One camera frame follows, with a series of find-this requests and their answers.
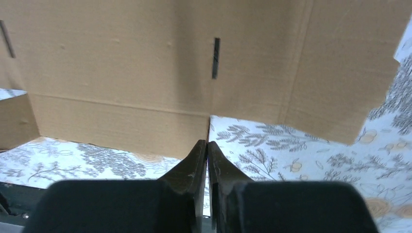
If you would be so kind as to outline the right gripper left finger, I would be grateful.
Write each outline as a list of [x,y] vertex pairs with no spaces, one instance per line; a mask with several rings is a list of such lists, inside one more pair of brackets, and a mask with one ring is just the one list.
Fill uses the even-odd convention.
[[25,233],[199,233],[207,143],[155,180],[66,180],[51,185]]

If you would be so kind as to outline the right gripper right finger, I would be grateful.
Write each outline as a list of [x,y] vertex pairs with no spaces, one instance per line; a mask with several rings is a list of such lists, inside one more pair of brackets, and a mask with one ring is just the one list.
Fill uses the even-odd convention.
[[211,216],[218,233],[376,233],[359,192],[325,181],[256,182],[207,145]]

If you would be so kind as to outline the brown cardboard box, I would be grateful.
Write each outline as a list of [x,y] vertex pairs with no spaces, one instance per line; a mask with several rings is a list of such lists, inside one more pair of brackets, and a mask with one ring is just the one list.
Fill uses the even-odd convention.
[[409,0],[3,0],[0,148],[40,136],[182,158],[218,115],[352,144]]

